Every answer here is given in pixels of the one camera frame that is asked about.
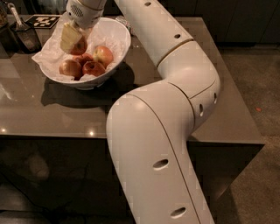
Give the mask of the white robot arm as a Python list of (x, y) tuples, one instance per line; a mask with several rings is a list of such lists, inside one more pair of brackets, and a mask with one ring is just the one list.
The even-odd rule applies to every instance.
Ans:
[(186, 141), (211, 115), (220, 77), (158, 0), (114, 0), (161, 79), (108, 112), (110, 156), (136, 224), (214, 224)]

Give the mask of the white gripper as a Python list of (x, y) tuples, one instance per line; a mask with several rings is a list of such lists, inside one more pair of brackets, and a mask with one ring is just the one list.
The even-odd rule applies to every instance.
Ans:
[[(107, 0), (68, 0), (66, 4), (66, 13), (81, 29), (94, 27), (104, 12)], [(64, 23), (60, 48), (68, 54), (71, 54), (75, 43), (81, 39), (82, 34), (73, 28), (69, 23)]]

